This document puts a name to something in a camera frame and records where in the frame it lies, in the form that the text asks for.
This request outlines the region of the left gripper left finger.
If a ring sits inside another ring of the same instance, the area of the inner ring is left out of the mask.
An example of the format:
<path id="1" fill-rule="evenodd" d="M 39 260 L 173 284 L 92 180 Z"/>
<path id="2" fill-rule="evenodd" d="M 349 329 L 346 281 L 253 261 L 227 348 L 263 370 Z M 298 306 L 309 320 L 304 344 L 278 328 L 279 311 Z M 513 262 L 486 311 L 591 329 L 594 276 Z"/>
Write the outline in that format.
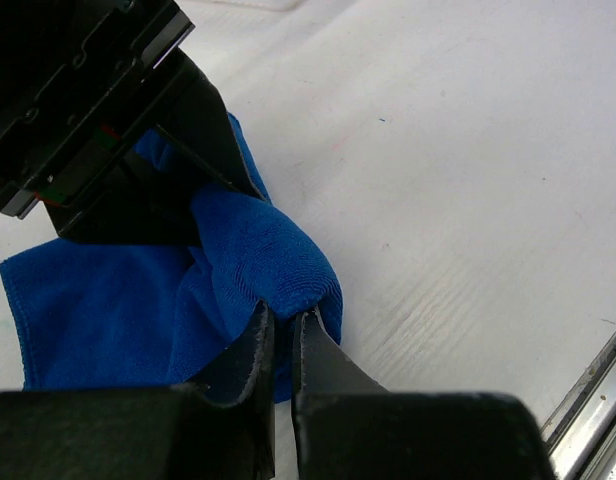
<path id="1" fill-rule="evenodd" d="M 185 383 L 0 392 L 0 479 L 271 479 L 274 317 Z"/>

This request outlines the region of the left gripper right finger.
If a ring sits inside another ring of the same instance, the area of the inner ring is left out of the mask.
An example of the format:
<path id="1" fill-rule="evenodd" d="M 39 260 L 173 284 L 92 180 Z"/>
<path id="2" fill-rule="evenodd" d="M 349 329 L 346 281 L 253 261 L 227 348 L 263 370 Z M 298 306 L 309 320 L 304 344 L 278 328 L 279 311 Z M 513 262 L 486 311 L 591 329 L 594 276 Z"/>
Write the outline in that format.
<path id="1" fill-rule="evenodd" d="M 536 420 L 501 393 L 391 392 L 297 316 L 292 420 L 302 479 L 552 479 Z"/>

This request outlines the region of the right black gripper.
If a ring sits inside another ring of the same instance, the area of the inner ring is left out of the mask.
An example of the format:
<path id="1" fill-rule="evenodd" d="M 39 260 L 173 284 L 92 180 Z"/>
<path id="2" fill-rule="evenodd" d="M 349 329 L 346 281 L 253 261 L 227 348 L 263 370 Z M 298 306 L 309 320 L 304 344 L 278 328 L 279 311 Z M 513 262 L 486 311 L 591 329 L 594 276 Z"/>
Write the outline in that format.
<path id="1" fill-rule="evenodd" d="M 0 213 L 46 207 L 80 244 L 199 246 L 190 196 L 134 151 L 159 130 L 263 200 L 215 86 L 180 50 L 173 1 L 0 1 Z"/>

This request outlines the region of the blue towel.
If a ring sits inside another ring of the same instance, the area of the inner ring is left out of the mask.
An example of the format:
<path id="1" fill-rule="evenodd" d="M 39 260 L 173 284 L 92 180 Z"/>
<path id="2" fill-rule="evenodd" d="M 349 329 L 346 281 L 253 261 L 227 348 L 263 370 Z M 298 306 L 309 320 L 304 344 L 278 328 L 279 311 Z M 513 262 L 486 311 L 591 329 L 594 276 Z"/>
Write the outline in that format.
<path id="1" fill-rule="evenodd" d="M 275 399 L 291 396 L 296 315 L 318 308 L 342 334 L 343 295 L 318 246 L 268 195 L 206 184 L 155 131 L 137 154 L 194 192 L 200 247 L 56 239 L 4 260 L 28 390 L 177 384 L 191 379 L 265 302 L 275 319 Z"/>

